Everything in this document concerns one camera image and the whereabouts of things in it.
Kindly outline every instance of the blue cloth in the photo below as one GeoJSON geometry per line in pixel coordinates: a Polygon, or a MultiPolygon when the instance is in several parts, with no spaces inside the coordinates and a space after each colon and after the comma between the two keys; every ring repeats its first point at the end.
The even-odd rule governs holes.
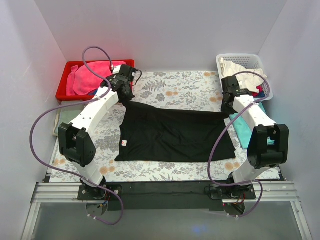
{"type": "MultiPolygon", "coordinates": [[[[262,109],[264,113],[266,113],[266,110],[262,103],[259,103],[259,107],[262,109]]],[[[230,119],[233,120],[238,113],[235,113],[233,115],[230,115],[230,119]]],[[[236,134],[238,135],[239,142],[241,144],[241,147],[243,149],[247,149],[250,143],[252,132],[250,130],[250,127],[246,123],[246,121],[243,119],[243,117],[239,117],[235,122],[233,123],[233,127],[235,129],[236,134]]],[[[275,141],[272,141],[268,138],[268,145],[273,144],[275,141]]]]}

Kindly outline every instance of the black cloth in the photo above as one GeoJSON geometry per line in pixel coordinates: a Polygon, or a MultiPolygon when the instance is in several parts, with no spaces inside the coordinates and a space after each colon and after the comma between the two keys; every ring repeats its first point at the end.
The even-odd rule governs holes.
{"type": "MultiPolygon", "coordinates": [[[[207,162],[226,127],[221,112],[159,109],[125,102],[120,151],[116,161],[207,162]]],[[[235,158],[235,147],[226,132],[213,161],[235,158]]]]}

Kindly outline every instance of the white basket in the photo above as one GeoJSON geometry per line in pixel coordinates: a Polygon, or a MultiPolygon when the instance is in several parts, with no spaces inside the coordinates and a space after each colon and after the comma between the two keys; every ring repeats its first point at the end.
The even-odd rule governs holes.
{"type": "MultiPolygon", "coordinates": [[[[220,62],[219,59],[223,58],[226,61],[232,61],[235,64],[239,64],[246,69],[262,69],[264,73],[266,73],[264,66],[262,65],[262,62],[260,60],[260,57],[255,55],[255,54],[245,54],[245,53],[239,53],[239,54],[220,54],[216,56],[216,64],[218,67],[218,73],[219,73],[219,78],[220,78],[220,83],[222,79],[222,74],[221,74],[221,67],[220,67],[220,62]]],[[[266,94],[268,92],[268,87],[267,84],[263,83],[262,84],[262,89],[263,92],[266,94]]],[[[274,97],[274,94],[272,92],[272,89],[270,87],[270,94],[265,100],[270,100],[274,97]]]]}

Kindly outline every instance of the white wall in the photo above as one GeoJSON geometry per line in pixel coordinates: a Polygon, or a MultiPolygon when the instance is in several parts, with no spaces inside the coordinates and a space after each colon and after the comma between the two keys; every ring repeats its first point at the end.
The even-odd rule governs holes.
{"type": "Polygon", "coordinates": [[[287,163],[313,239],[320,239],[320,2],[289,0],[259,55],[274,98],[266,106],[290,130],[287,163]]]}
{"type": "MultiPolygon", "coordinates": [[[[0,1],[0,239],[20,239],[36,182],[46,168],[32,156],[29,131],[57,105],[66,60],[33,0],[0,1]]],[[[36,151],[49,161],[54,113],[39,123],[36,151]]]]}
{"type": "Polygon", "coordinates": [[[98,45],[143,71],[169,71],[214,70],[221,53],[257,54],[286,0],[35,2],[67,61],[98,45]]]}

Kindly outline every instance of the floral tablecloth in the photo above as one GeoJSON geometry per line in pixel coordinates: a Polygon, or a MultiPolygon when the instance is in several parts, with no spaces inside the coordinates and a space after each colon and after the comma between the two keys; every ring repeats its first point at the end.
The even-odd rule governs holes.
{"type": "MultiPolygon", "coordinates": [[[[149,104],[161,109],[180,109],[219,112],[222,89],[217,72],[144,72],[133,88],[134,102],[149,104]]],[[[95,161],[107,182],[146,181],[200,181],[209,180],[207,163],[115,161],[119,154],[120,128],[126,109],[116,104],[98,124],[91,136],[96,147],[95,161]]],[[[225,180],[247,159],[247,151],[241,148],[233,127],[228,130],[236,148],[234,159],[211,163],[211,176],[225,180]]],[[[53,165],[77,172],[72,163],[66,161],[59,151],[53,165]]],[[[279,179],[278,169],[264,172],[260,179],[279,179]]],[[[73,175],[53,170],[51,183],[79,182],[73,175]]]]}

